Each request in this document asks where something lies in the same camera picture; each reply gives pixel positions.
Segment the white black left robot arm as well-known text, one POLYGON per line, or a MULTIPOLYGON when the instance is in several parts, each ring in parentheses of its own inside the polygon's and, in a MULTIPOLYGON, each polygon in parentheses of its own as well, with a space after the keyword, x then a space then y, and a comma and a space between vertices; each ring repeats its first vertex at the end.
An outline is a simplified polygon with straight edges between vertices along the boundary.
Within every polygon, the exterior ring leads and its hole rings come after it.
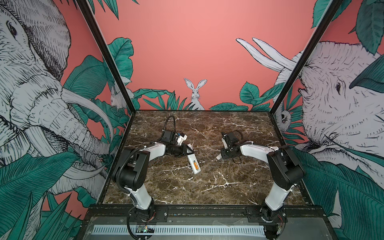
POLYGON ((192 145, 185 144, 187 135, 165 130, 158 141, 150 142, 142 147, 124 149, 113 170, 112 180, 119 190, 128 194, 134 204, 134 209, 142 219, 148 221, 155 214, 154 200, 148 194, 145 180, 149 162, 170 155, 186 156, 194 174, 201 172, 192 145))

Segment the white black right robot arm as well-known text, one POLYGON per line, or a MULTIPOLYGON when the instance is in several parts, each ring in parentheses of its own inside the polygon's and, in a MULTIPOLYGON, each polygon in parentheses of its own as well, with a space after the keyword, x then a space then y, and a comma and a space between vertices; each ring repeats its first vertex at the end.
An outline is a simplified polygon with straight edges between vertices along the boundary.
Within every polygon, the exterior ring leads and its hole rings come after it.
POLYGON ((253 141, 238 139, 234 132, 221 134, 224 147, 218 156, 219 160, 245 156, 268 164, 274 183, 262 203, 260 216, 266 223, 281 221, 286 198, 305 176, 305 170, 292 148, 287 145, 280 147, 257 145, 253 141))

